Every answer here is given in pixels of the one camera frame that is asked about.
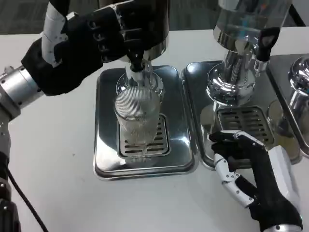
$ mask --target black handle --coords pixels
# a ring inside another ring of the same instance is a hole
[[[70,6],[70,0],[49,0],[49,2],[64,17],[66,17],[68,15],[68,13],[69,13],[69,6]]]
[[[269,61],[271,49],[276,44],[279,34],[280,28],[267,28],[261,30],[258,40],[258,50],[255,54],[259,61]]]

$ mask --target metal grate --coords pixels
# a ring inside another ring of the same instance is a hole
[[[119,155],[122,158],[149,158],[157,156],[165,156],[169,152],[169,140],[166,128],[166,121],[163,115],[160,115],[158,122],[158,131],[153,143],[147,146],[129,145],[127,140],[119,136]]]
[[[266,146],[275,142],[273,133],[261,108],[239,107],[217,110],[217,117],[222,130],[245,131]]]

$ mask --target silver cylinder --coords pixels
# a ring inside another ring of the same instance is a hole
[[[20,109],[43,95],[28,71],[20,66],[0,79],[0,86]]]

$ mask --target robotic hand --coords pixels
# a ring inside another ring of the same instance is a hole
[[[133,62],[135,53],[160,40],[148,40],[152,11],[142,1],[116,3],[85,16],[71,13],[66,17],[68,8],[68,0],[50,0],[42,38],[22,59],[46,95],[72,91],[103,63],[124,55]]]
[[[261,232],[301,232],[299,195],[286,151],[281,146],[267,150],[243,131],[213,133],[215,169],[223,186],[251,217]],[[249,159],[256,187],[236,173],[237,160]]]
[[[20,231],[8,183],[8,176],[13,183],[8,169],[8,123],[43,93],[54,96],[74,90],[104,63],[127,55],[132,65],[141,64],[144,51],[162,42],[168,33],[160,31],[164,28],[158,20],[162,12],[157,12],[157,4],[167,1],[114,2],[78,16],[67,15],[69,0],[50,0],[42,37],[31,45],[22,66],[0,75],[0,231]]]

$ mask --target white table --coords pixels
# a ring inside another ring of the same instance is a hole
[[[181,71],[222,59],[211,30],[172,31],[168,50],[153,62]],[[283,29],[273,55],[309,53],[308,28]],[[17,67],[38,35],[0,36],[0,67]],[[115,61],[103,69],[123,67]],[[104,182],[93,174],[97,71],[73,92],[41,97],[10,124],[10,168],[51,232],[258,232],[256,221],[203,165],[192,174]],[[294,166],[309,230],[309,160]],[[246,177],[253,179],[246,171]],[[13,190],[23,231],[40,232]]]

